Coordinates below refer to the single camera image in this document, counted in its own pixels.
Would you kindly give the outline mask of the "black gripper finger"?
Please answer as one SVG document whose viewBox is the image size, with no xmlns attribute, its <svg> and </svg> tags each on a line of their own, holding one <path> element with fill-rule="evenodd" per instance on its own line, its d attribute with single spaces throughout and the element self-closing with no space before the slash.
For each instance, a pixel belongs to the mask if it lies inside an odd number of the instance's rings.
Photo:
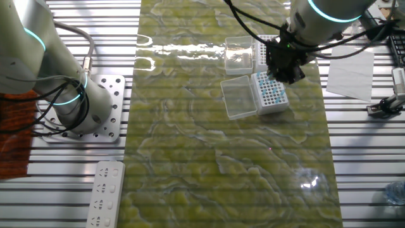
<svg viewBox="0 0 405 228">
<path fill-rule="evenodd" d="M 275 66 L 270 66 L 268 68 L 268 74 L 271 78 L 277 81 L 283 81 L 283 74 L 282 70 L 280 68 L 277 68 Z"/>
<path fill-rule="evenodd" d="M 280 72 L 280 81 L 287 84 L 294 84 L 305 78 L 304 72 L 300 68 L 286 68 Z"/>
</svg>

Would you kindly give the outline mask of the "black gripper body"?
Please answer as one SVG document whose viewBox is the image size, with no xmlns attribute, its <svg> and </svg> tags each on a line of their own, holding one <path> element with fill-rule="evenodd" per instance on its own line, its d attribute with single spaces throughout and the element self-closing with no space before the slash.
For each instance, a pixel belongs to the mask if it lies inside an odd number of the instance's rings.
<svg viewBox="0 0 405 228">
<path fill-rule="evenodd" d="M 267 72 L 278 72 L 299 67 L 309 62 L 309 56 L 298 50 L 285 35 L 279 35 L 266 41 Z"/>
</svg>

